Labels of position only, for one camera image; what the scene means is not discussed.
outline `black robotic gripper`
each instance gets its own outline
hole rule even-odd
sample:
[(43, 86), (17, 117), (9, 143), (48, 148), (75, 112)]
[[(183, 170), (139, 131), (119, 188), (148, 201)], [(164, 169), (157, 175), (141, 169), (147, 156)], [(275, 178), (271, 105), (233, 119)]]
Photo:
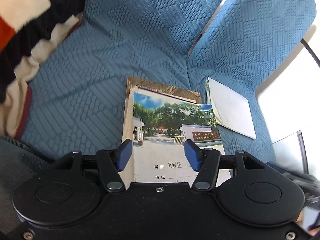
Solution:
[[(304, 205), (299, 186), (245, 151), (220, 155), (191, 140), (184, 147), (199, 172), (191, 187), (131, 183), (126, 189), (119, 172), (132, 154), (128, 139), (95, 155), (71, 152), (16, 189), (22, 223), (0, 239), (311, 239), (295, 223)], [(221, 169), (233, 177), (216, 187)]]

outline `gray fabric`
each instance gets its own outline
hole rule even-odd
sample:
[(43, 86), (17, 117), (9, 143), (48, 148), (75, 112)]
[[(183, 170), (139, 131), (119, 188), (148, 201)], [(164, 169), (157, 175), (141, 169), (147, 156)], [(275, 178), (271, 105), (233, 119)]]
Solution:
[(0, 231), (7, 234), (20, 223), (12, 204), (15, 188), (47, 167), (24, 145), (0, 138)]

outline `tree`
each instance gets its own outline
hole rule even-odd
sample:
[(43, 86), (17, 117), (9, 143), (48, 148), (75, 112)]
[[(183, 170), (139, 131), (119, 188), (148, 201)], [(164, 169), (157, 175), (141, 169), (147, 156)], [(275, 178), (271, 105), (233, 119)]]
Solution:
[(142, 105), (134, 102), (133, 104), (133, 116), (141, 118), (144, 122), (143, 135), (151, 136), (157, 127), (158, 118), (155, 114), (155, 111), (151, 109), (146, 109)]
[(217, 124), (217, 121), (216, 121), (216, 117), (214, 116), (213, 113), (210, 115), (210, 120), (209, 120), (208, 125), (211, 125), (213, 127), (212, 131), (214, 131), (214, 130), (218, 131), (219, 130), (218, 129), (218, 124)]
[(169, 104), (158, 107), (155, 110), (158, 116), (158, 124), (166, 127), (170, 136), (180, 135), (182, 124), (208, 125), (209, 119), (201, 106), (193, 104)]

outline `black circular cap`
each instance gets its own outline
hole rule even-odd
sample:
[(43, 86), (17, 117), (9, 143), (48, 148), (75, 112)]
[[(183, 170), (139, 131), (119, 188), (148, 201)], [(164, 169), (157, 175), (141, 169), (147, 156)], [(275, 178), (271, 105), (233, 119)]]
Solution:
[(258, 182), (248, 185), (244, 189), (244, 194), (254, 202), (269, 204), (281, 197), (281, 190), (270, 183)]
[(224, 210), (243, 223), (277, 226), (298, 218), (304, 204), (299, 186), (275, 170), (242, 169), (217, 190)]
[(71, 170), (49, 170), (19, 186), (13, 206), (23, 219), (41, 226), (75, 222), (99, 204), (100, 190)]
[(68, 200), (72, 193), (72, 187), (68, 184), (52, 182), (40, 186), (36, 191), (36, 197), (44, 203), (57, 204)]

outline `black cable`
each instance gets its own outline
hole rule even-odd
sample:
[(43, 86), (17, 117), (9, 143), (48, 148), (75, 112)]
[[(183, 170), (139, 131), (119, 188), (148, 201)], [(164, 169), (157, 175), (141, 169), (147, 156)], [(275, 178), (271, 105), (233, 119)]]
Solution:
[(315, 60), (315, 62), (318, 64), (318, 66), (320, 67), (320, 60), (317, 57), (317, 55), (313, 52), (313, 50), (310, 48), (309, 44), (302, 39), (301, 40), (302, 45), (307, 49), (307, 51), (310, 53), (310, 55), (313, 57), (313, 59)]
[(304, 174), (309, 174), (306, 148), (305, 148), (305, 146), (304, 146), (304, 141), (303, 141), (303, 136), (302, 136), (301, 130), (300, 130), (300, 131), (297, 131), (297, 136), (298, 136), (298, 141), (299, 141), (299, 146), (300, 146), (300, 152), (301, 152), (301, 157), (302, 157), (303, 173), (304, 173)]

